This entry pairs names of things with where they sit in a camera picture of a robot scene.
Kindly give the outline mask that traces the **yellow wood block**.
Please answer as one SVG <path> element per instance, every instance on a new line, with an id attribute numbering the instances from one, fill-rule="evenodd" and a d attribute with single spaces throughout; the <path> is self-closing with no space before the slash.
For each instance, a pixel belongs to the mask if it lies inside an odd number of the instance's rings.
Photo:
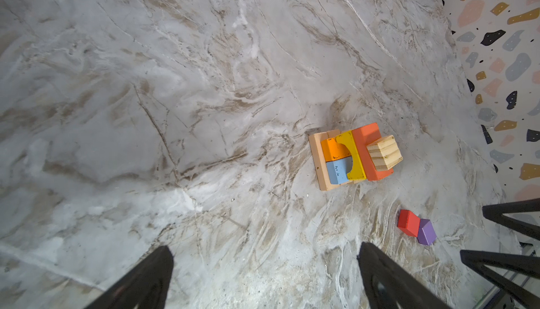
<path id="1" fill-rule="evenodd" d="M 345 172 L 347 173 L 347 179 L 351 181 L 366 180 L 367 176 L 361 162 L 357 143 L 354 140 L 352 131 L 341 133 L 336 137 L 336 142 L 343 145 L 350 153 L 349 163 L 346 165 Z"/>

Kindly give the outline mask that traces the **orange wood block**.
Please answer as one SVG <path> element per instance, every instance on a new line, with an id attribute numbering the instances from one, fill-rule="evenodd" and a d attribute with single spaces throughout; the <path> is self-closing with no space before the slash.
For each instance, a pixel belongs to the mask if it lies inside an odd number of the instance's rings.
<path id="1" fill-rule="evenodd" d="M 335 137 L 322 140 L 321 148 L 326 162 L 338 161 L 351 156 L 349 149 L 338 143 Z"/>

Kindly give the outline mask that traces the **red wood cube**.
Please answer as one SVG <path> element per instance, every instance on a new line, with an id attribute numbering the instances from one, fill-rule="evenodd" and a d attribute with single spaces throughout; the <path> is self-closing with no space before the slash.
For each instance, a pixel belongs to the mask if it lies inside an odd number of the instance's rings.
<path id="1" fill-rule="evenodd" d="M 417 237 L 420 228 L 420 218 L 409 210 L 399 212 L 397 227 L 409 237 Z"/>

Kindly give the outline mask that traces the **blue wood block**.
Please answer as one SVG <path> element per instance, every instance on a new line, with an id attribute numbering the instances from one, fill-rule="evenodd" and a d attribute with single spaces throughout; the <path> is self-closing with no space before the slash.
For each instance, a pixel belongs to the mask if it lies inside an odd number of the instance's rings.
<path id="1" fill-rule="evenodd" d="M 326 162 L 330 184 L 342 185 L 350 181 L 347 174 L 353 167 L 352 157 Z"/>

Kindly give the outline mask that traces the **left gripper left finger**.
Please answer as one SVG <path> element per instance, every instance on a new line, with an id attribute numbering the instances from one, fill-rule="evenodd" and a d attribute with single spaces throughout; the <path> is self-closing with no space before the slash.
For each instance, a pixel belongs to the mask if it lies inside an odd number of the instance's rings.
<path id="1" fill-rule="evenodd" d="M 164 308 L 174 258 L 160 246 L 90 303 L 88 308 Z"/>

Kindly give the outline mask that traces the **natural wood plank block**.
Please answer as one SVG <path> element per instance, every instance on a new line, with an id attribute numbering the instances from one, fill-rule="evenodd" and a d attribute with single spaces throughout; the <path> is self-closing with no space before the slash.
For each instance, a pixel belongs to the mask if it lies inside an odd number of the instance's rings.
<path id="1" fill-rule="evenodd" d="M 339 134 L 340 130 L 330 130 L 328 132 L 314 133 L 308 137 L 312 158 L 314 160 L 317 181 L 322 192 L 331 191 L 341 186 L 352 184 L 352 181 L 344 182 L 340 185 L 333 185 L 330 183 L 329 172 L 326 167 L 326 160 L 323 155 L 321 141 L 335 137 Z"/>

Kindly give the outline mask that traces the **red-orange wood block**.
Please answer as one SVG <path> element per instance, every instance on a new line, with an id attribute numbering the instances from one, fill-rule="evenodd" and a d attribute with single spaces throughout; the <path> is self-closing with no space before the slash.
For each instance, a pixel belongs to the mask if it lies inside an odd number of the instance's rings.
<path id="1" fill-rule="evenodd" d="M 371 123 L 352 130 L 352 136 L 368 181 L 379 181 L 393 174 L 394 170 L 392 168 L 388 171 L 377 171 L 367 149 L 369 144 L 381 138 L 381 132 L 377 123 Z"/>

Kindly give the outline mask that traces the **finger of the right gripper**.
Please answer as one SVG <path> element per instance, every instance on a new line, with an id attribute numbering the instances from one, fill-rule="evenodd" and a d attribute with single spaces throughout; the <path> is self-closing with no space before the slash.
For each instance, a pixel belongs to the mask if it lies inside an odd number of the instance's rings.
<path id="1" fill-rule="evenodd" d="M 510 281 L 490 267 L 502 268 L 539 279 L 539 257 L 461 250 L 461 262 L 526 308 L 539 308 L 539 297 Z"/>
<path id="2" fill-rule="evenodd" d="M 508 229 L 515 230 L 532 239 L 539 240 L 539 225 L 526 223 L 512 218 L 508 214 L 530 213 L 539 211 L 539 199 L 493 204 L 482 207 L 483 216 Z"/>

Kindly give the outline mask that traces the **purple wood cube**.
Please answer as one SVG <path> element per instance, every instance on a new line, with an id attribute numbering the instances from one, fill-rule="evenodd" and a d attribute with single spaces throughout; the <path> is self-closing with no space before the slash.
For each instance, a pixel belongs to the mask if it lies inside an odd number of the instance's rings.
<path id="1" fill-rule="evenodd" d="M 430 246 L 437 239 L 433 224 L 428 219 L 420 219 L 417 240 L 420 244 Z"/>

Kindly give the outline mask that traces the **small natural wood cube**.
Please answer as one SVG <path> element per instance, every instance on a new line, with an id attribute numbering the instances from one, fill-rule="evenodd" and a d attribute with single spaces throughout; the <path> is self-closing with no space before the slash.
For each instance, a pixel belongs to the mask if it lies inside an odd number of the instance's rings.
<path id="1" fill-rule="evenodd" d="M 381 137 L 367 147 L 375 169 L 379 172 L 389 171 L 402 160 L 402 153 L 393 135 Z"/>

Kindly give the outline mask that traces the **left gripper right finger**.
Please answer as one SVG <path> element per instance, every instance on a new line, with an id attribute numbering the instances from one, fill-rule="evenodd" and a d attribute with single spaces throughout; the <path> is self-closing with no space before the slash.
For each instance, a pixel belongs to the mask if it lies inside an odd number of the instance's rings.
<path id="1" fill-rule="evenodd" d="M 376 245 L 362 243 L 357 260 L 371 308 L 449 307 Z"/>

